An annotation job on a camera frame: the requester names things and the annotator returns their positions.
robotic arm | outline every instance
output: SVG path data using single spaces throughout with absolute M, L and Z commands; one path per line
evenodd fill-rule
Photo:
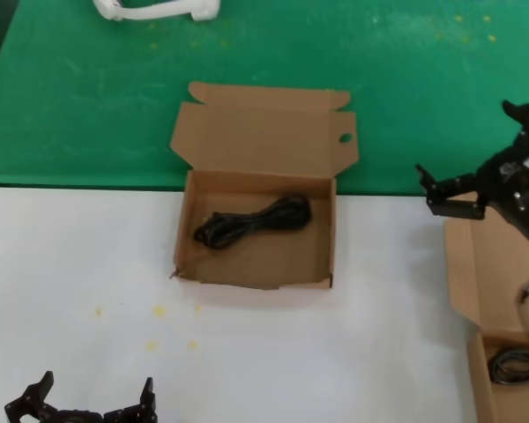
M 504 101 L 503 111 L 521 124 L 513 144 L 485 161 L 475 174 L 437 182 L 420 165 L 421 186 L 427 205 L 436 216 L 482 220 L 486 206 L 491 206 L 529 240 L 529 104 L 515 106 Z M 475 191 L 476 201 L 452 200 L 452 197 Z M 529 297 L 529 285 L 521 302 Z

brown box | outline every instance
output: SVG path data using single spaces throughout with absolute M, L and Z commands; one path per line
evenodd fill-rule
M 445 222 L 452 306 L 480 326 L 468 346 L 480 423 L 529 423 L 529 385 L 493 384 L 488 360 L 500 349 L 529 347 L 529 301 L 518 297 L 529 282 L 529 241 L 493 209 L 485 220 Z
M 180 278 L 276 289 L 329 288 L 335 242 L 334 176 L 358 158 L 349 93 L 190 84 L 171 147 L 188 173 L 175 250 Z M 309 198 L 312 220 L 291 234 L 261 232 L 228 249 L 194 241 L 213 212 L 258 212 L 279 197 Z

black cable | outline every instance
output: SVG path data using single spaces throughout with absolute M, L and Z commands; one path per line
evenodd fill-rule
M 529 384 L 529 350 L 513 348 L 499 352 L 488 363 L 488 370 L 493 383 Z
M 194 239 L 209 249 L 225 249 L 256 231 L 301 229 L 310 220 L 311 210 L 306 197 L 283 197 L 256 213 L 215 212 L 196 230 Z

green mat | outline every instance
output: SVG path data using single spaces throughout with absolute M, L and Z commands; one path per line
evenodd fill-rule
M 147 1 L 126 5 L 146 4 Z M 348 90 L 346 194 L 417 194 L 414 164 L 475 169 L 529 102 L 529 1 L 223 0 L 218 19 L 108 22 L 21 0 L 0 55 L 0 182 L 181 189 L 168 148 L 192 80 Z

white table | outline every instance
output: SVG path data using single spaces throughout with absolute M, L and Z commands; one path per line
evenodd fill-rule
M 339 197 L 331 291 L 169 280 L 181 193 L 0 189 L 0 421 L 48 369 L 57 408 L 161 423 L 474 423 L 469 328 L 420 198 Z

